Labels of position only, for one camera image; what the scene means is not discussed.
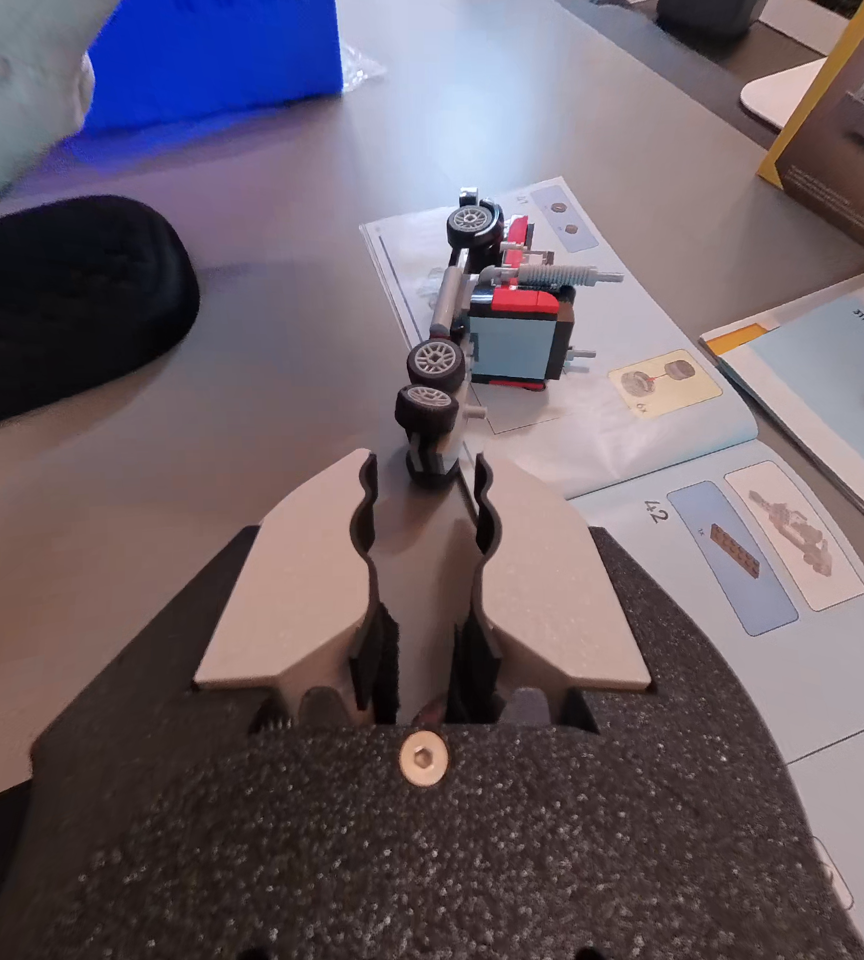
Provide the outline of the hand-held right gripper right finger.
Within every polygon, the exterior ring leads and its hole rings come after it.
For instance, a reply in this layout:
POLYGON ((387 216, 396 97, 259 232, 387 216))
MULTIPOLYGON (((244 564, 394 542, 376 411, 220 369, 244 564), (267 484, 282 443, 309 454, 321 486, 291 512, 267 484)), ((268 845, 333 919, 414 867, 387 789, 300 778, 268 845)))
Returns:
POLYGON ((652 675, 579 512, 533 474, 479 454, 469 614, 455 634, 455 720, 590 721, 586 691, 642 693, 652 675))

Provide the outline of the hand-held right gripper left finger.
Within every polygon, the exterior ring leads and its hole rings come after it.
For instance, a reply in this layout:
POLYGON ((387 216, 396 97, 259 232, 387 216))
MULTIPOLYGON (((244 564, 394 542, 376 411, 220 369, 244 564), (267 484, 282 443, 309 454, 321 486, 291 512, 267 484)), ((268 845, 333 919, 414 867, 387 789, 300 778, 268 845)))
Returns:
POLYGON ((333 691, 352 721, 395 721, 398 624, 375 564, 374 453, 358 448, 281 500, 258 527, 196 671, 201 690, 274 690, 296 716, 333 691))

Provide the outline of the small lego wheel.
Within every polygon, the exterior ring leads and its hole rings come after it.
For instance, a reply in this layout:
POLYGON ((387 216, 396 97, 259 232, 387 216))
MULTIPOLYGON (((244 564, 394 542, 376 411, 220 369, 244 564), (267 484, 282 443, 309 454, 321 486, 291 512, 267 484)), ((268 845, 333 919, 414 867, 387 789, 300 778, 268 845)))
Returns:
POLYGON ((433 439, 446 435, 453 430, 458 413, 457 400, 435 387, 410 384, 395 399, 394 418, 409 435, 433 439))
POLYGON ((464 381, 465 355, 451 339, 432 338, 410 351, 406 370, 412 384, 451 394, 464 381))
POLYGON ((453 251, 477 250, 501 244, 505 235, 502 208, 491 199, 462 203, 446 219, 446 236, 453 251))

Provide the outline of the red black lego vehicle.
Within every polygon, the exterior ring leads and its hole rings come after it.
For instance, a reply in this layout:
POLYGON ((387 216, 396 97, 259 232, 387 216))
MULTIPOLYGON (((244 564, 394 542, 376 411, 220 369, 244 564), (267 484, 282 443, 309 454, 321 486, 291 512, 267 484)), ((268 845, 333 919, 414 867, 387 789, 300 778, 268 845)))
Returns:
MULTIPOLYGON (((482 200, 497 203, 480 198, 476 188, 464 188, 458 206, 482 200)), ((559 379, 575 356, 594 357, 593 351, 571 348, 577 288, 625 278, 620 271, 594 266, 558 266, 551 251, 533 249, 534 223, 526 214, 509 221, 504 215, 504 221, 501 244, 450 248, 429 332, 412 347, 432 338, 451 339, 461 347, 466 365, 464 381, 450 393, 459 403, 453 430, 439 438, 405 431, 406 467, 414 484, 423 489, 447 487, 461 472, 465 426, 487 414, 485 407, 471 401, 471 385, 540 391, 559 379)))

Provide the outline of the large blue plastic bin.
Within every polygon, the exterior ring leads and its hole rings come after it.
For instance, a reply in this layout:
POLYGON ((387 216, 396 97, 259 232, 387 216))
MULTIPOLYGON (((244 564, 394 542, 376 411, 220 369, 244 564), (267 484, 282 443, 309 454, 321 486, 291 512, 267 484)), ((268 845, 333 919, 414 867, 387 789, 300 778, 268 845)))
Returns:
POLYGON ((335 1, 124 1, 89 56, 89 133, 342 90, 335 1))

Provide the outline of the person's left forearm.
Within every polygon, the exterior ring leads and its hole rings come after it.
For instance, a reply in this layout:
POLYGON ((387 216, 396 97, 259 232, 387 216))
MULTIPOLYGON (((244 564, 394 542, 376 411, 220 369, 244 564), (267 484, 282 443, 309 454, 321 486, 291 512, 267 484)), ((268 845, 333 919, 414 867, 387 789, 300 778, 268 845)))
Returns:
POLYGON ((0 1, 0 198, 78 133, 94 92, 88 55, 116 1, 0 1))

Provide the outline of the open lego instruction booklet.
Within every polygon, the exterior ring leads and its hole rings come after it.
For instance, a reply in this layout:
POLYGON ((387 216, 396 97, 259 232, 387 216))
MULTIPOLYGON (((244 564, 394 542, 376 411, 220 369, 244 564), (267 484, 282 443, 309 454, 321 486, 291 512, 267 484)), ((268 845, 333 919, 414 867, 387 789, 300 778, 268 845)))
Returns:
MULTIPOLYGON (((725 379, 626 270, 562 178, 499 198, 556 265, 621 272, 577 288, 575 356, 544 390, 473 383, 463 434, 611 534, 728 661, 788 765, 833 890, 864 939, 864 565, 725 379)), ((412 348, 451 250, 446 207, 363 225, 412 348)))

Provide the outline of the closed lego instruction booklet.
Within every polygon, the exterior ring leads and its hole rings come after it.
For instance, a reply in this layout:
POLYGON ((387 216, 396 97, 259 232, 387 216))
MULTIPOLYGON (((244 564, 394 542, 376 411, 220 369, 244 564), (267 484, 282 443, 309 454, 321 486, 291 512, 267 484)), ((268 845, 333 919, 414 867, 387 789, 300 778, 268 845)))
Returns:
POLYGON ((700 341, 864 514, 864 273, 700 341))

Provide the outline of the lego set box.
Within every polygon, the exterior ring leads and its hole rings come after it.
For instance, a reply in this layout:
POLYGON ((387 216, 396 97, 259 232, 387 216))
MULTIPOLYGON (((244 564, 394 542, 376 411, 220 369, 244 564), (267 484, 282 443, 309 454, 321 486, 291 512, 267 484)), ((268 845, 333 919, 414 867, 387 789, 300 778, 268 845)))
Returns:
POLYGON ((864 247, 864 2, 758 176, 864 247))

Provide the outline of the clear plastic bag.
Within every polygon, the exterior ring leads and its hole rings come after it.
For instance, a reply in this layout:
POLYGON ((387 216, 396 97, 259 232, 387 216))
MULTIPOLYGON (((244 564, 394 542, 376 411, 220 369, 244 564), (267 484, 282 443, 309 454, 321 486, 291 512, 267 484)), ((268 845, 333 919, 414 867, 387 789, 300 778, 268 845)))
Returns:
POLYGON ((340 40, 342 94, 357 90, 364 83, 384 78, 388 69, 374 58, 340 40))

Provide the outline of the black box device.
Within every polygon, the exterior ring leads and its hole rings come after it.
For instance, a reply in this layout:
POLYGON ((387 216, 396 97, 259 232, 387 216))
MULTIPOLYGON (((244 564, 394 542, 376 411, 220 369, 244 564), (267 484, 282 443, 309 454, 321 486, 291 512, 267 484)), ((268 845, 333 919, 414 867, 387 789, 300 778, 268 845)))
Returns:
POLYGON ((742 38, 767 1, 657 1, 657 21, 718 41, 742 38))

